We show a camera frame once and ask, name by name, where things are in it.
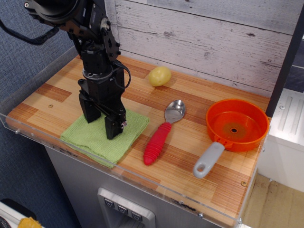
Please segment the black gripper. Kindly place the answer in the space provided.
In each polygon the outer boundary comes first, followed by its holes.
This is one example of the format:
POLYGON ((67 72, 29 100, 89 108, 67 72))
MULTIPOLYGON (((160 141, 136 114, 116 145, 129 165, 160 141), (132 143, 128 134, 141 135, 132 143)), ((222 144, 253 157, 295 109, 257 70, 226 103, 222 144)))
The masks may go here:
POLYGON ((127 125, 126 110, 121 101, 124 93, 124 70, 111 67, 104 74, 93 74, 83 70, 84 79, 78 81, 81 87, 79 102, 88 123, 104 119, 106 137, 112 140, 123 132, 127 125))

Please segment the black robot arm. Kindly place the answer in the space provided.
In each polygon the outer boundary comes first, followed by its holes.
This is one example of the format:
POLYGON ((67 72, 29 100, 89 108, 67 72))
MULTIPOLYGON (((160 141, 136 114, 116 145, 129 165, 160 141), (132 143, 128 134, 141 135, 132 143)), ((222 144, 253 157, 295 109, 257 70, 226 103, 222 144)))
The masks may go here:
POLYGON ((102 0, 27 0, 24 7, 43 24, 66 31, 83 61, 79 102, 88 123, 105 115, 106 137, 123 132, 126 110, 121 96, 129 86, 127 68, 117 60, 120 44, 102 0))

